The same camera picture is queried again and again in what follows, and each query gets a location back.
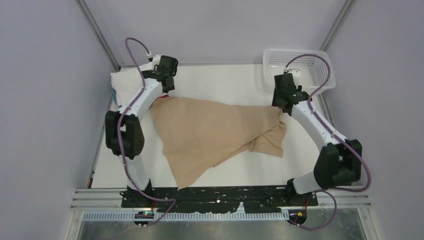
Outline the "beige t shirt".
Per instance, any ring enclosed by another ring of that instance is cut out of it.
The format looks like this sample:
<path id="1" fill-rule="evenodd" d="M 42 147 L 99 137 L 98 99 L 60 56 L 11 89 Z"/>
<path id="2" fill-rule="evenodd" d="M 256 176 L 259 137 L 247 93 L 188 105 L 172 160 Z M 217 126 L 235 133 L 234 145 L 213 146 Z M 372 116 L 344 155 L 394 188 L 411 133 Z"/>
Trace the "beige t shirt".
<path id="1" fill-rule="evenodd" d="M 284 154 L 287 126 L 282 111 L 274 106 L 161 97 L 154 101 L 151 114 L 179 189 L 239 153 Z"/>

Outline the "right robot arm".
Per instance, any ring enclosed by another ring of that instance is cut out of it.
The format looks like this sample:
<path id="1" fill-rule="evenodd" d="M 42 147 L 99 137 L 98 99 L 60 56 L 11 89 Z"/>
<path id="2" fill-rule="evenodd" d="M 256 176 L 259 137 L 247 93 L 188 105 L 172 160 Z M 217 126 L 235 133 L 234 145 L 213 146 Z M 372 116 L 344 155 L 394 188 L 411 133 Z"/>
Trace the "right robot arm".
<path id="1" fill-rule="evenodd" d="M 274 83 L 272 106 L 295 119 L 319 150 L 311 172 L 287 181 L 283 194 L 287 202 L 299 205 L 307 194 L 360 180 L 362 164 L 358 157 L 362 154 L 361 143 L 347 139 L 332 127 L 302 86 L 295 85 L 291 73 L 274 76 Z"/>

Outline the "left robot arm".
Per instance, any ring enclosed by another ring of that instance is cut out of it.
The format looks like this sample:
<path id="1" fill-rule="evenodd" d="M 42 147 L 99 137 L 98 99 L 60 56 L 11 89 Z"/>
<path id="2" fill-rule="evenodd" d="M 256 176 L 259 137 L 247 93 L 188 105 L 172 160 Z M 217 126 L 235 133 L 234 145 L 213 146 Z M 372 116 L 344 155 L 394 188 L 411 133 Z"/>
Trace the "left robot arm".
<path id="1" fill-rule="evenodd" d="M 105 115 L 106 147 L 121 158 L 128 180 L 126 192 L 141 207 L 148 207 L 153 201 L 162 202 L 153 196 L 152 183 L 144 167 L 138 167 L 135 162 L 145 145 L 141 119 L 156 99 L 175 89 L 178 63 L 171 56 L 149 54 L 148 63 L 135 66 L 141 80 L 135 92 L 118 110 L 109 110 Z"/>

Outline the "red folded t shirt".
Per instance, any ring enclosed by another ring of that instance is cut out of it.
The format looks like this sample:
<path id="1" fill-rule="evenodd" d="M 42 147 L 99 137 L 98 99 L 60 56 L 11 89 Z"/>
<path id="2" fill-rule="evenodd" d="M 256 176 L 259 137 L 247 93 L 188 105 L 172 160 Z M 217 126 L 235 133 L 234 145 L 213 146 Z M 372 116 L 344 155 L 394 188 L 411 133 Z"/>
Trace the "red folded t shirt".
<path id="1" fill-rule="evenodd" d="M 168 97 L 169 97 L 169 95 L 168 94 L 165 94 L 165 95 L 162 95 L 162 96 L 158 97 L 158 99 L 164 99 L 164 98 L 168 98 Z"/>

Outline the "white plastic basket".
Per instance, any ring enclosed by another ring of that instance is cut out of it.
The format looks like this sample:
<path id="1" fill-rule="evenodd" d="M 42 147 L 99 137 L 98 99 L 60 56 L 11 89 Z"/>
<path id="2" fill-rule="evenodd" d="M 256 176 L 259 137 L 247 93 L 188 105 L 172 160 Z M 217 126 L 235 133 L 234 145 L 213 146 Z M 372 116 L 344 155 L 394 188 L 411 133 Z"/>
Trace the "white plastic basket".
<path id="1" fill-rule="evenodd" d="M 327 82 L 328 68 L 321 58 L 325 59 L 330 66 L 330 78 Z M 318 95 L 336 87 L 333 66 L 325 51 L 267 48 L 263 51 L 262 56 L 262 86 L 265 91 L 274 92 L 274 76 L 283 74 L 285 68 L 302 70 L 301 77 L 293 78 L 294 83 L 301 85 L 302 89 L 309 94 L 325 82 L 325 85 L 317 92 Z"/>

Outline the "white folded t shirt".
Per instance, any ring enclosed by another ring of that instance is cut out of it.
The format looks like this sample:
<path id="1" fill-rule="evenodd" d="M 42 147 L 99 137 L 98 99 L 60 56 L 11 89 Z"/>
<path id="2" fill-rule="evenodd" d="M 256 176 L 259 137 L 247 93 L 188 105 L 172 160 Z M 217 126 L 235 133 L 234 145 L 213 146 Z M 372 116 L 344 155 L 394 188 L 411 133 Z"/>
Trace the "white folded t shirt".
<path id="1" fill-rule="evenodd" d="M 142 77 L 136 67 L 123 68 L 119 72 L 112 72 L 110 77 L 118 106 L 126 104 L 143 86 Z"/>

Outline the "blue-grey folded t shirt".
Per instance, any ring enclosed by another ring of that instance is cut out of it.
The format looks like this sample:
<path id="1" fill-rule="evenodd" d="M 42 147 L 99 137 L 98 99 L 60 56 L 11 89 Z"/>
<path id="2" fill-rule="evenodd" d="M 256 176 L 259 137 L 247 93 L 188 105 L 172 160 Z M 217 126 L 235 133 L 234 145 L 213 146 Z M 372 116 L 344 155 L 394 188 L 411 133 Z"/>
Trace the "blue-grey folded t shirt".
<path id="1" fill-rule="evenodd" d="M 113 101 L 116 105 L 118 105 L 118 101 L 117 101 L 117 92 L 116 92 L 116 90 L 115 90 L 114 88 L 112 88 L 112 89 L 111 89 L 111 98 L 112 98 L 112 101 Z"/>

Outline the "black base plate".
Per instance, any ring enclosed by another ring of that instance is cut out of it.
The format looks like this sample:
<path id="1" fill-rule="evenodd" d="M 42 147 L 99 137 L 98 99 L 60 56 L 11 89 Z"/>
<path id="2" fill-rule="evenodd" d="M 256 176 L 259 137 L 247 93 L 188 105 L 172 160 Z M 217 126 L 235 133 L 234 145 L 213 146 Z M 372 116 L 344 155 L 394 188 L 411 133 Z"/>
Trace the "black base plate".
<path id="1" fill-rule="evenodd" d="M 120 191 L 122 208 L 149 208 L 159 213 L 234 213 L 243 206 L 247 213 L 276 213 L 280 207 L 318 205 L 311 194 L 287 197 L 284 185 L 219 186 L 219 187 L 155 187 L 148 186 L 147 195 L 127 187 Z"/>

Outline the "aluminium front rail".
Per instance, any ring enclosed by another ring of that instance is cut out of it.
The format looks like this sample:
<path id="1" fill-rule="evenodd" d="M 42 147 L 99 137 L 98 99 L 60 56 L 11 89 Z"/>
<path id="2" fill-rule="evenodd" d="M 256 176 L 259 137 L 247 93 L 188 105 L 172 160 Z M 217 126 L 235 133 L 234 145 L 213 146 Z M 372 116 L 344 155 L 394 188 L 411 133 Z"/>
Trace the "aluminium front rail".
<path id="1" fill-rule="evenodd" d="M 298 221 L 313 210 L 369 209 L 365 192 L 327 190 L 288 199 L 282 185 L 157 187 L 154 200 L 130 193 L 125 188 L 79 189 L 71 210 L 84 221 L 133 221 L 136 223 L 194 221 Z"/>

